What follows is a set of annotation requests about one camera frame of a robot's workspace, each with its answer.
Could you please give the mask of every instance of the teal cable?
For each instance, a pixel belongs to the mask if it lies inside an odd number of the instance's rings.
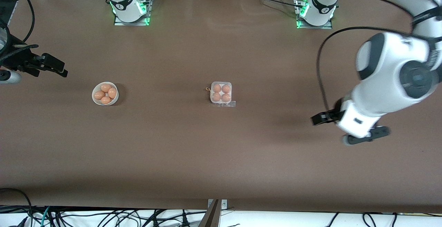
[[[43,213],[43,217],[41,217],[40,227],[43,227],[45,225],[45,217],[46,217],[46,214],[48,214],[49,207],[50,206],[48,206],[48,208],[46,208],[45,212]]]

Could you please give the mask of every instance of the brown tabletop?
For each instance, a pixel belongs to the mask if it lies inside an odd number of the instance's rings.
[[[380,121],[388,137],[345,146],[324,110],[318,47],[351,26],[409,30],[377,0],[339,0],[333,30],[297,29],[291,6],[263,0],[155,0],[151,25],[115,27],[104,0],[31,0],[37,54],[66,63],[67,78],[24,74],[2,85],[0,186],[35,205],[440,211],[442,92]],[[11,32],[30,25],[25,0]],[[355,54],[376,32],[333,37],[322,74],[330,103],[357,83]],[[93,103],[117,84],[111,107]],[[214,107],[205,88],[233,85],[236,107]],[[24,204],[2,194],[0,204]]]

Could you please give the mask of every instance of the white floor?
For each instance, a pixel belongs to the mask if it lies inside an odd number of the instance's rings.
[[[106,213],[109,211],[78,211],[68,212],[67,214],[76,215],[90,215],[95,213]],[[141,217],[149,217],[153,211],[142,210],[138,212]],[[169,218],[171,216],[181,215],[182,210],[167,210],[160,214],[159,218]],[[188,221],[190,223],[199,221],[204,214],[189,215]],[[238,227],[326,227],[332,219],[334,213],[321,212],[272,212],[272,211],[223,211],[220,221],[220,227],[231,227],[237,224]],[[74,227],[97,227],[105,215],[90,216],[90,217],[66,217],[63,218]],[[376,227],[390,227],[393,222],[393,215],[371,215],[376,223]],[[25,213],[9,213],[0,214],[0,227],[16,226],[23,218]],[[116,218],[113,219],[106,227],[114,227],[116,225]],[[177,221],[164,222],[162,227],[176,227],[180,223]],[[120,227],[137,227],[139,223],[133,220],[125,220],[120,224]],[[33,227],[40,225],[34,221]],[[358,213],[340,213],[331,227],[365,227],[362,220],[362,214]],[[395,227],[442,227],[442,217],[432,216],[404,216],[398,215]],[[30,227],[30,220],[26,222],[25,227]]]

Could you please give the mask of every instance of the brown egg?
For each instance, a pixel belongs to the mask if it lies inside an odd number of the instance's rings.
[[[230,86],[228,84],[225,84],[222,86],[222,92],[223,93],[229,93],[230,92]]]
[[[227,103],[228,101],[230,101],[230,95],[228,93],[223,94],[221,100]]]
[[[213,99],[213,101],[215,101],[215,102],[219,102],[219,101],[221,100],[221,95],[220,95],[219,93],[214,93],[214,94],[212,95],[212,99]]]
[[[96,93],[94,93],[94,98],[97,100],[100,100],[101,98],[103,98],[106,94],[102,91],[97,91]]]
[[[109,94],[110,98],[114,99],[117,96],[117,89],[110,88],[107,93]]]
[[[214,91],[215,93],[219,93],[219,92],[221,91],[221,85],[219,85],[219,84],[215,84],[215,85],[213,86],[213,91]]]
[[[102,104],[109,104],[112,101],[112,99],[108,96],[104,96],[103,98],[101,98],[100,101]]]
[[[102,91],[106,92],[106,93],[109,91],[110,88],[112,88],[112,85],[110,85],[110,84],[102,84],[102,85],[100,85],[100,89]]]

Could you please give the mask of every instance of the white bowl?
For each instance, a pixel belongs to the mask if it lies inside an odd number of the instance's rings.
[[[97,99],[94,98],[94,94],[95,94],[97,91],[100,91],[100,90],[101,90],[100,87],[101,87],[102,84],[110,84],[113,88],[115,88],[115,89],[117,90],[117,96],[115,96],[115,98],[112,99],[112,101],[111,101],[109,104],[102,104],[100,100],[97,100]],[[102,83],[99,83],[97,86],[95,86],[94,90],[92,90],[92,100],[94,101],[94,103],[96,103],[96,104],[98,104],[98,105],[101,105],[101,106],[109,106],[109,105],[115,104],[115,103],[117,102],[117,100],[118,100],[118,88],[115,86],[115,84],[113,84],[113,83],[111,83],[111,82],[102,82]]]

